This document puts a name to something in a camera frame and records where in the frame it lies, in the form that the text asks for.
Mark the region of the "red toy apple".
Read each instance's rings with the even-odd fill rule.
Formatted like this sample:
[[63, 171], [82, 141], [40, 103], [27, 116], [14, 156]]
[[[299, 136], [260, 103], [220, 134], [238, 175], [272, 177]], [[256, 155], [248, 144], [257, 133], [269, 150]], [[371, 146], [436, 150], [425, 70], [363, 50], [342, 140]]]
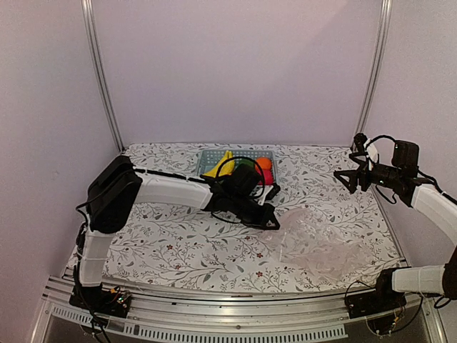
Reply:
[[274, 177], [273, 177], [271, 170], [263, 169], [262, 172], [259, 174], [259, 176], [263, 177], [263, 178], [260, 179], [260, 181], [258, 182], [258, 185], [270, 186], [274, 183]]

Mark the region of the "clear zip top bag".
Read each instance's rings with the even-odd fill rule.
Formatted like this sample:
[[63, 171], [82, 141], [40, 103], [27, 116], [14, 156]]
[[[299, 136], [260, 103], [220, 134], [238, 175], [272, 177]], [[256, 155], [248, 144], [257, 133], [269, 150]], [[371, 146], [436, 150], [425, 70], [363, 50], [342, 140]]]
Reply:
[[358, 238], [345, 238], [321, 213], [291, 209], [279, 219], [280, 229], [263, 231], [261, 241], [278, 262], [311, 273], [321, 281], [340, 282], [373, 260]]

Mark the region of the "blue perforated plastic basket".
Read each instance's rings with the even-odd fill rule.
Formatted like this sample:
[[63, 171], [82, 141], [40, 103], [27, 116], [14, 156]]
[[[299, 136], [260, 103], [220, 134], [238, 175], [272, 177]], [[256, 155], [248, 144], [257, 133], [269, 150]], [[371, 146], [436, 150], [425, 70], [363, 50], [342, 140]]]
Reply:
[[223, 159], [227, 151], [231, 152], [230, 156], [243, 156], [253, 160], [257, 160], [259, 158], [269, 159], [271, 162], [271, 184], [278, 181], [275, 154], [272, 150], [265, 149], [205, 149], [199, 155], [196, 173], [201, 175], [210, 172]]

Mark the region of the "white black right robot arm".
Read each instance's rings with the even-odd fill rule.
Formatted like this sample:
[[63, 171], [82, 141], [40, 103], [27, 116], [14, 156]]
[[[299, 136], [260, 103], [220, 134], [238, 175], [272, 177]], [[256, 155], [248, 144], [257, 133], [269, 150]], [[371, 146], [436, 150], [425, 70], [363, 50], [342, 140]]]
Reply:
[[411, 263], [380, 273], [369, 297], [372, 309], [383, 312], [406, 292], [456, 299], [456, 200], [420, 170], [418, 145], [359, 133], [350, 158], [358, 165], [349, 173], [350, 192], [376, 186], [398, 197], [400, 209], [388, 214]]

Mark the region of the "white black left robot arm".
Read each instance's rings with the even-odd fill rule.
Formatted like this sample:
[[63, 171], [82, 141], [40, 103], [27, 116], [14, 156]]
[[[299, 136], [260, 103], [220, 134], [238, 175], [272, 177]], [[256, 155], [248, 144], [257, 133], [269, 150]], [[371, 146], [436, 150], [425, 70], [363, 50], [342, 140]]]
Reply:
[[103, 276], [249, 293], [344, 289], [366, 276], [383, 251], [368, 195], [317, 163], [281, 159], [273, 176], [278, 191], [251, 165], [208, 179], [116, 157], [77, 207], [79, 299], [101, 309]]

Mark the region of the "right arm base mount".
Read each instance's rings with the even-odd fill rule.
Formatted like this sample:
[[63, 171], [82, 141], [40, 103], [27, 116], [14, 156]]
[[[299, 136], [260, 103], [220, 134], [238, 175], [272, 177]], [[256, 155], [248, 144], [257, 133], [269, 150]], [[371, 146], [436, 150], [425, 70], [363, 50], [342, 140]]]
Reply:
[[344, 295], [344, 304], [351, 319], [389, 312], [406, 306], [406, 297], [403, 292], [374, 287], [367, 292], [349, 294], [351, 286], [352, 284]]

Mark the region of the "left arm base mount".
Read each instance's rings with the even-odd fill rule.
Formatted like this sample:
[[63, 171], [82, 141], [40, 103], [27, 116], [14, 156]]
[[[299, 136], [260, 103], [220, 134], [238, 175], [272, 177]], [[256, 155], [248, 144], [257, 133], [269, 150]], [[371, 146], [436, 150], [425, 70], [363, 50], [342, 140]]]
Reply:
[[95, 314], [127, 318], [131, 306], [131, 292], [119, 286], [110, 290], [97, 287], [74, 286], [69, 304]]

